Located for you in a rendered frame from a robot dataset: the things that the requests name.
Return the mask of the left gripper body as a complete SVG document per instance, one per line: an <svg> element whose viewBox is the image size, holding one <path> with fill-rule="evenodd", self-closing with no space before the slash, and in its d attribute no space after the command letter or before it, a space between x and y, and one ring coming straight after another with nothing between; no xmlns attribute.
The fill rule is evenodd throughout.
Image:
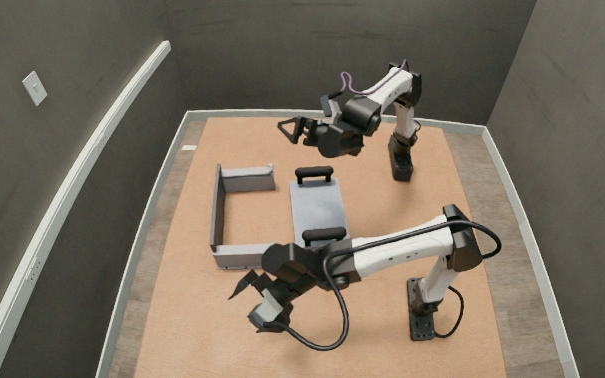
<svg viewBox="0 0 605 378"><path fill-rule="evenodd" d="M290 302L303 294L295 289L291 290L289 288L290 283L279 278L272 280L266 272L258 276L252 269L244 276L244 279L249 285L254 281L251 287L254 287L263 297L263 303L255 313L265 322L279 321L289 326L291 321L288 318L294 309Z"/></svg>

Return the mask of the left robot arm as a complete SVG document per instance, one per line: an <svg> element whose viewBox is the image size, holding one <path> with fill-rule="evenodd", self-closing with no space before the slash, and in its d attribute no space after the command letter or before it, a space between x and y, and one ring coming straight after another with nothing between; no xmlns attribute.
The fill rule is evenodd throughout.
<svg viewBox="0 0 605 378"><path fill-rule="evenodd" d="M443 215L420 226L380 237L340 240L315 249L315 252L295 243L275 243L263 253L261 266L265 272L290 283L291 290L304 294L317 284L327 292L332 291L321 262L333 251L380 241L328 262L330 275L340 291L385 268L439 256L426 277L407 280L412 340L433 339L433 312L439 311L438 305L444 300L445 291L461 272L471 270L483 261L472 227L449 227L447 222L470 220L455 204L442 208ZM420 230L423 228L426 229ZM416 232L392 238L412 231ZM383 239L387 240L381 241Z"/></svg>

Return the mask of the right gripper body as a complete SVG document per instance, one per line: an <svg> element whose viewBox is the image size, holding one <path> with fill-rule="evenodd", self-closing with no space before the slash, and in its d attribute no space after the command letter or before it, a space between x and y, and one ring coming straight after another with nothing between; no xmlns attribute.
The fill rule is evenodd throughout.
<svg viewBox="0 0 605 378"><path fill-rule="evenodd" d="M299 117L295 136L302 136L303 128L306 126L308 129L307 138L304 137L303 145L307 147L317 147L319 137L325 133L327 127L331 123L338 123L341 116L341 112L338 103L333 100L329 100L329 104L332 110L331 121L324 119L311 119L306 117ZM328 123L328 124L326 124Z"/></svg>

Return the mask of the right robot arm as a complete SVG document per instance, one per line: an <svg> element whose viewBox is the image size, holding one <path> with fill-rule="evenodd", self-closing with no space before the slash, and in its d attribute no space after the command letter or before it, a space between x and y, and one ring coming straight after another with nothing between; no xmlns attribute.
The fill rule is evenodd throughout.
<svg viewBox="0 0 605 378"><path fill-rule="evenodd" d="M417 127L415 128L414 124L414 106L422 93L422 78L420 73L413 70L409 73L401 69L398 71L400 66L392 61L388 75L365 92L375 89L378 85L380 87L368 94L356 94L345 104L338 123L329 124L327 131L318 139L317 148L323 157L332 159L348 154L357 157L362 147L365 147L363 136L373 136L381 123L379 116L382 116L386 107L393 101L396 126L390 135L390 141L395 170L400 173L413 173L410 150L418 140L415 135ZM395 74L392 76L393 73ZM389 76L392 77L388 78ZM386 79L388 80L385 81ZM382 82L384 83L380 85Z"/></svg>

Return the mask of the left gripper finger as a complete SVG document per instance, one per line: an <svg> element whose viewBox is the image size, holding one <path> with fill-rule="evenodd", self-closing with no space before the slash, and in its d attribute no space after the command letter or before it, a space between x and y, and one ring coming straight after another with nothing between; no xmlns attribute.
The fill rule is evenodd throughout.
<svg viewBox="0 0 605 378"><path fill-rule="evenodd" d="M257 329L257 331L256 331L256 333L263 333L263 332L282 333L283 331L281 331L279 327L270 327L270 328L263 329L263 330Z"/></svg>
<svg viewBox="0 0 605 378"><path fill-rule="evenodd" d="M233 294L228 298L228 301L230 299L234 298L236 295L238 295L242 291L244 291L248 286L249 286L249 284L246 282L246 280L243 277L241 280L238 281L236 288L235 288Z"/></svg>

